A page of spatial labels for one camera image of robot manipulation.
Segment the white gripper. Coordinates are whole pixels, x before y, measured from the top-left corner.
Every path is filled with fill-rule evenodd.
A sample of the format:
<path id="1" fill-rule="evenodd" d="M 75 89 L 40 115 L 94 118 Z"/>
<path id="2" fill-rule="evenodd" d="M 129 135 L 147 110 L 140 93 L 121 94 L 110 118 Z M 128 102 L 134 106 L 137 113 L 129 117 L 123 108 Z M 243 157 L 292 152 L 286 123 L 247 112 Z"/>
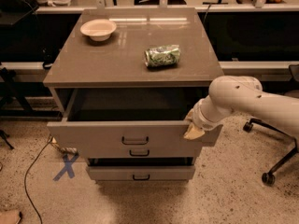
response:
<path id="1" fill-rule="evenodd" d="M 220 122 L 234 113 L 231 108 L 222 108 L 213 104 L 209 97 L 201 99 L 185 116 L 192 121 L 183 137 L 187 140 L 197 139 L 220 125 Z"/>

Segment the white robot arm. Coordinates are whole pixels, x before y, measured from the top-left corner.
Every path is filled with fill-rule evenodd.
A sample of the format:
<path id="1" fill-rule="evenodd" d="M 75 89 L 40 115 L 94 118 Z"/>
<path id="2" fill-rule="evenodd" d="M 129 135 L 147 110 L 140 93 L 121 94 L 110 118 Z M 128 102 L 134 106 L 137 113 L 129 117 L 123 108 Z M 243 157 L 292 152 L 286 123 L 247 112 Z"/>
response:
<path id="1" fill-rule="evenodd" d="M 299 138 L 299 99 L 263 91 L 255 77 L 222 76 L 214 79 L 208 96 L 186 116 L 190 123 L 184 138 L 193 140 L 220 125 L 234 112 L 250 114 L 276 129 Z"/>

